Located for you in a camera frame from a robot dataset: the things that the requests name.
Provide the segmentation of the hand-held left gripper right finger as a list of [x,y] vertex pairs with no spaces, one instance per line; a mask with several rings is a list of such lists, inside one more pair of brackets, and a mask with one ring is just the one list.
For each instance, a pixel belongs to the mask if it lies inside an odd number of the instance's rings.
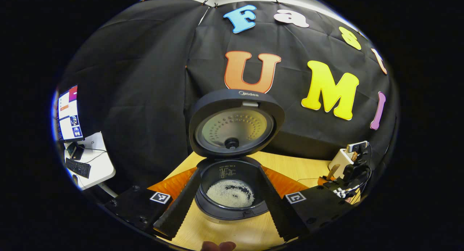
[[334,188],[307,187],[265,166],[260,166],[259,190],[284,241],[313,234],[354,208]]

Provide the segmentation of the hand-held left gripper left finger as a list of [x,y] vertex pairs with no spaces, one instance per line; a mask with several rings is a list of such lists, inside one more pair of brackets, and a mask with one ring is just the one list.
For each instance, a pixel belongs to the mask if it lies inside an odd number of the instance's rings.
[[194,167],[148,188],[134,185],[104,207],[147,234],[172,240],[179,231],[201,182]]

